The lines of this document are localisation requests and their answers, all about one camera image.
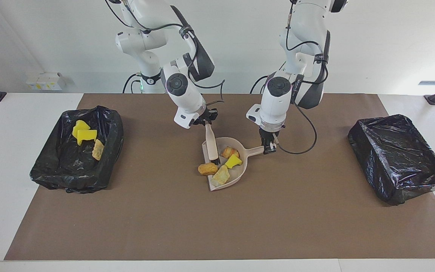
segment bread piece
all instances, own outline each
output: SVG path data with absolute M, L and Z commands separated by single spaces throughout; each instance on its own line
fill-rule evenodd
M 199 165 L 197 170 L 202 176 L 210 176 L 216 174 L 218 171 L 218 166 L 210 162 L 208 164 Z
M 214 185 L 214 187 L 222 186 L 229 181 L 230 177 L 231 176 L 229 175 L 228 167 L 223 165 L 216 172 L 216 174 L 214 174 L 213 178 L 211 179 L 211 184 Z
M 229 146 L 226 147 L 221 154 L 221 156 L 225 157 L 226 159 L 230 158 L 232 155 L 236 155 L 236 157 L 239 158 L 238 150 L 235 150 L 234 148 Z
M 93 147 L 93 151 L 92 151 L 92 157 L 95 158 L 95 160 L 99 161 L 102 158 L 102 153 L 104 148 L 105 146 L 102 144 L 102 142 L 96 139 L 95 146 Z

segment black garbage bag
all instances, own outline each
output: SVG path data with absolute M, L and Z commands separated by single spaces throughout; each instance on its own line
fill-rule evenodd
M 435 153 L 404 115 L 358 120 L 349 142 L 367 181 L 390 205 L 435 191 Z
M 102 158 L 92 157 L 94 141 L 77 145 L 71 135 L 77 120 L 97 130 L 105 148 Z M 50 190 L 94 193 L 107 188 L 123 144 L 122 119 L 114 110 L 97 106 L 91 110 L 70 110 L 62 114 L 31 169 L 31 180 Z

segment electrical outlet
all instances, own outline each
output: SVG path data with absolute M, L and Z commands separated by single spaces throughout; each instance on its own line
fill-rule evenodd
M 66 86 L 60 73 L 44 73 L 37 76 L 29 76 L 26 85 L 32 91 L 62 91 Z

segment dustpan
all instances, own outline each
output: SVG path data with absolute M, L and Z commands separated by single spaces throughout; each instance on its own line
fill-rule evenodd
M 204 161 L 206 163 L 209 163 L 211 161 L 209 160 L 209 155 L 208 155 L 206 143 L 207 142 L 204 142 L 202 144 L 202 152 L 204 153 Z M 228 146 L 234 148 L 235 150 L 238 150 L 239 157 L 243 161 L 243 165 L 236 165 L 235 167 L 233 167 L 233 169 L 229 169 L 229 175 L 231 177 L 229 178 L 228 183 L 221 185 L 221 186 L 218 186 L 218 187 L 215 187 L 213 184 L 211 184 L 211 179 L 213 178 L 213 176 L 207 176 L 207 182 L 209 183 L 209 190 L 211 190 L 211 191 L 224 189 L 224 188 L 229 187 L 229 186 L 235 184 L 236 182 L 238 182 L 246 171 L 247 164 L 248 164 L 248 158 L 255 156 L 255 155 L 260 155 L 264 152 L 263 146 L 260 146 L 257 148 L 252 148 L 252 149 L 246 149 L 236 139 L 226 138 L 226 137 L 216 138 L 216 146 L 217 146 L 217 151 L 219 152 L 219 154 L 221 154 L 223 152 L 223 150 Z M 222 165 L 224 165 L 226 163 L 226 161 L 228 160 L 222 156 L 219 156 L 219 159 L 221 161 L 221 164 L 218 165 L 218 167 L 221 167 Z

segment sponge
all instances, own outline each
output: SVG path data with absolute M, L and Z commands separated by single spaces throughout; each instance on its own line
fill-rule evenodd
M 96 130 L 79 130 L 76 136 L 76 141 L 79 146 L 82 145 L 83 141 L 91 141 L 97 138 Z
M 76 126 L 73 127 L 73 132 L 71 133 L 71 135 L 73 135 L 73 137 L 77 138 L 79 130 L 89 130 L 89 129 L 90 129 L 90 126 L 87 123 L 85 123 L 85 121 L 77 120 Z
M 225 163 L 226 167 L 228 167 L 229 169 L 235 167 L 236 165 L 242 165 L 243 161 L 240 160 L 240 158 L 238 158 L 238 156 L 236 156 L 236 154 L 231 155 L 231 157 L 229 157 L 228 161 Z

